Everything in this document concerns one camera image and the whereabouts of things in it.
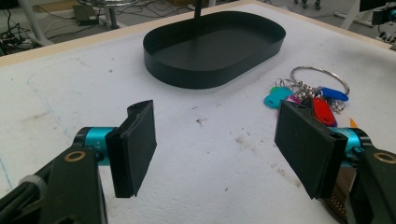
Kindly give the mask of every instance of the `black pole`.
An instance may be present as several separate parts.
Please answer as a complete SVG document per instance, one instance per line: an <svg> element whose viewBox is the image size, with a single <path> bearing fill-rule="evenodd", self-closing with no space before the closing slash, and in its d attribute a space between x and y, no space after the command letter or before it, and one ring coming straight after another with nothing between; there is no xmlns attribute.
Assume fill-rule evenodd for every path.
<svg viewBox="0 0 396 224"><path fill-rule="evenodd" d="M201 16L202 0L195 0L194 18L198 19Z"/></svg>
<svg viewBox="0 0 396 224"><path fill-rule="evenodd" d="M108 9L108 14L110 15L110 21L111 21L110 28L113 30L119 29L120 27L117 25L116 13L114 12L114 8L110 7Z"/></svg>

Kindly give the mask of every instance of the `key ring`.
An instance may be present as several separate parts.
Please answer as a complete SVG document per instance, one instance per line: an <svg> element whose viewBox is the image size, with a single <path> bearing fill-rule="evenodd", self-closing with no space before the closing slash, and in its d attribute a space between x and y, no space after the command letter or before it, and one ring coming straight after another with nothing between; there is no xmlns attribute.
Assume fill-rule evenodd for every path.
<svg viewBox="0 0 396 224"><path fill-rule="evenodd" d="M301 80L297 79L297 77L294 75L294 72L297 71L297 70L300 70L300 69L315 70L315 71L318 71L318 72L327 74L327 75L329 75L329 76L331 76L331 77L337 79L337 81L341 82L341 84L342 84L342 85L344 86L344 88L346 89L346 95L349 94L349 86L348 86L348 84L347 84L343 79L341 79L341 78L340 78L339 76L337 76L335 73L326 71L326 70L321 69L321 68L316 68L316 67L313 67L313 66L298 66L298 67L294 68L293 70L291 70L291 74L290 74L290 75L291 75L291 78L292 78L296 83L299 83L299 84L303 83Z"/></svg>

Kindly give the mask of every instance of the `black oval tray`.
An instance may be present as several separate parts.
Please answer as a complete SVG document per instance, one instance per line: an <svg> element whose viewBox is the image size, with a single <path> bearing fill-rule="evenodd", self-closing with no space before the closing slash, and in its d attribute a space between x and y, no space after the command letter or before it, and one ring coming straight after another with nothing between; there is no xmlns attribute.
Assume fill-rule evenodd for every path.
<svg viewBox="0 0 396 224"><path fill-rule="evenodd" d="M223 11L150 31L145 65L160 81L187 89L220 86L276 55L286 35L277 23Z"/></svg>

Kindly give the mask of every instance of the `white table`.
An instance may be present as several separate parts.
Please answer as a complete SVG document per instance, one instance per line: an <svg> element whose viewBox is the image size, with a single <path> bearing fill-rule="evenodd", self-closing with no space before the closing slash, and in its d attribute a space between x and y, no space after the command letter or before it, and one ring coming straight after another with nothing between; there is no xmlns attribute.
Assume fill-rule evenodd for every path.
<svg viewBox="0 0 396 224"><path fill-rule="evenodd" d="M0 196L69 147L80 128L119 126L128 105L152 99L158 146L137 198L114 198L109 168L100 169L110 223L336 223L276 148L276 112L262 100L296 66L333 71L351 89L346 113L395 153L395 52L260 2L203 14L219 10L262 15L287 35L275 57L214 89L166 85L143 63L145 34L192 13L0 58ZM342 87L321 74L299 78Z"/></svg>

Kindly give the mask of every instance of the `brass screw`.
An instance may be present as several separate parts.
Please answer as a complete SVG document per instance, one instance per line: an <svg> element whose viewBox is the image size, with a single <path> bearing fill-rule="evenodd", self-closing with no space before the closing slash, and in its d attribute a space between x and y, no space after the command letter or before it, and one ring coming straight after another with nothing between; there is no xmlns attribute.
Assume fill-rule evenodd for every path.
<svg viewBox="0 0 396 224"><path fill-rule="evenodd" d="M65 160L65 161L68 161L68 162L80 161L80 160L82 160L86 155L87 155L87 153L85 153L85 151L74 151L74 152L70 152L69 154L67 154L67 155L64 157L64 160Z"/></svg>
<svg viewBox="0 0 396 224"><path fill-rule="evenodd" d="M386 162L389 164L396 164L396 158L388 153L376 152L374 153L374 157L376 157L379 161L382 162Z"/></svg>

